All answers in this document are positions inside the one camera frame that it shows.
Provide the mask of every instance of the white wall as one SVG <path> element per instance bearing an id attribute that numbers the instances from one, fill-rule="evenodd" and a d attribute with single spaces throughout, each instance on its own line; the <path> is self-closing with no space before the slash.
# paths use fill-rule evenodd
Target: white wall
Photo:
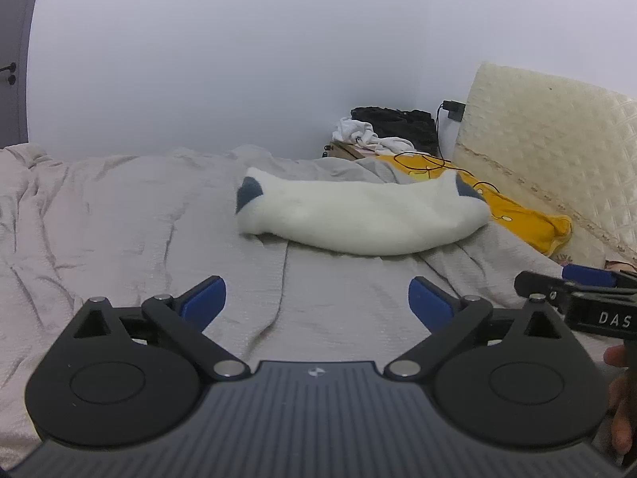
<path id="1" fill-rule="evenodd" d="M 431 0 L 426 11 L 424 110 L 464 102 L 483 60 L 637 97 L 637 0 Z M 444 154 L 456 134 L 442 121 Z"/>
<path id="2" fill-rule="evenodd" d="M 30 140 L 52 155 L 319 157 L 352 107 L 416 107 L 426 0 L 38 0 Z"/>

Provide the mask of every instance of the door handle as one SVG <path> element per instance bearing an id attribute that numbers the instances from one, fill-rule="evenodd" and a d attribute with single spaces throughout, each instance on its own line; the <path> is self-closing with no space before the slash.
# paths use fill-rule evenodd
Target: door handle
<path id="1" fill-rule="evenodd" d="M 15 72 L 15 69 L 17 67 L 18 66 L 15 63 L 11 63 L 10 65 L 5 66 L 4 68 L 0 68 L 0 72 L 4 72 L 6 70 L 9 70 L 11 73 L 13 73 L 13 72 Z"/>

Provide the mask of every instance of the ribbed panel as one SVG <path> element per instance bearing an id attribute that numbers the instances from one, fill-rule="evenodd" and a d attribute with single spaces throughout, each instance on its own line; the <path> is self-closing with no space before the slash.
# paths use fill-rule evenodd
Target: ribbed panel
<path id="1" fill-rule="evenodd" d="M 325 372 L 314 372 L 316 368 Z M 172 433 L 121 451 L 43 444 L 18 478 L 614 478 L 585 444 L 545 454 L 482 445 L 422 390 L 371 363 L 265 362 L 214 386 Z"/>

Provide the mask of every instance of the mattress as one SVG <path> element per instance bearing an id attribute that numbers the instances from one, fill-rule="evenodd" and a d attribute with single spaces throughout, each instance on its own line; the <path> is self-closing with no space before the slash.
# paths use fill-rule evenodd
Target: mattress
<path id="1" fill-rule="evenodd" d="M 23 404 L 25 383 L 91 296 L 138 306 L 219 274 L 227 303 L 205 334 L 251 367 L 273 359 L 373 360 L 382 368 L 429 334 L 408 307 L 414 276 L 518 307 L 512 281 L 519 271 L 560 273 L 494 223 L 456 244 L 400 257 L 241 236 L 234 200 L 250 166 L 297 180 L 410 183 L 373 159 L 297 162 L 251 146 L 224 155 L 179 149 L 72 164 L 34 145 L 0 151 L 2 466 L 37 444 Z M 580 339 L 596 359 L 608 344 Z"/>
<path id="2" fill-rule="evenodd" d="M 557 258 L 637 263 L 637 100 L 484 63 L 454 161 L 524 206 L 569 215 L 573 238 Z"/>

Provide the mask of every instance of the yellow blanket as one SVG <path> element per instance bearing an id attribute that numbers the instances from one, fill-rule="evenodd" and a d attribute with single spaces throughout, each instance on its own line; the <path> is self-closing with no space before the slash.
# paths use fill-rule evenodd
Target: yellow blanket
<path id="1" fill-rule="evenodd" d="M 488 182 L 480 182 L 468 170 L 430 155 L 379 156 L 378 160 L 392 164 L 412 178 L 422 181 L 439 177 L 445 170 L 460 172 L 462 179 L 482 194 L 491 207 L 493 219 L 530 244 L 544 255 L 552 253 L 571 237 L 571 218 L 566 215 L 546 215 L 524 208 L 513 199 L 503 196 Z"/>

